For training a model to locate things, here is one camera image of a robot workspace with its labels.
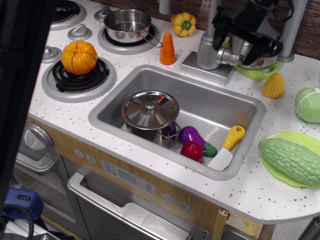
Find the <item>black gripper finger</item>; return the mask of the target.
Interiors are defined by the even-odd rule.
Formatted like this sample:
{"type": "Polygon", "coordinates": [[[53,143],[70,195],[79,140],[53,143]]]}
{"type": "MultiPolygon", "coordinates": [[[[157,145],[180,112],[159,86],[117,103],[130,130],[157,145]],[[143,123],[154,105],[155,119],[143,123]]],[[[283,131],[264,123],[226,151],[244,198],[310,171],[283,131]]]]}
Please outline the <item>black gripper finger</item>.
{"type": "Polygon", "coordinates": [[[242,55],[244,59],[242,61],[245,66],[257,66],[257,60],[263,55],[266,48],[262,45],[247,44],[242,48],[242,55]]]}
{"type": "Polygon", "coordinates": [[[219,50],[226,37],[228,35],[228,29],[225,28],[221,23],[218,23],[215,27],[215,30],[214,30],[214,34],[213,34],[213,48],[215,50],[219,50]]]}

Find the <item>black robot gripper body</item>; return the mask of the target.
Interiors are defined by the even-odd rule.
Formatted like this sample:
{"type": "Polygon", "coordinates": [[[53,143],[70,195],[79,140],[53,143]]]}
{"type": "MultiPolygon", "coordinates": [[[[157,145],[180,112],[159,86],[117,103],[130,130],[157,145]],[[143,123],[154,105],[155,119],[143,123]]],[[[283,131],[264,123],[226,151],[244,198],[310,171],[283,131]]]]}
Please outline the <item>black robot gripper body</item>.
{"type": "Polygon", "coordinates": [[[248,41],[253,45],[262,45],[267,50],[283,46],[277,31],[268,25],[269,11],[278,5],[277,0],[250,0],[244,8],[231,8],[220,5],[212,20],[214,27],[222,24],[228,34],[248,41]]]}

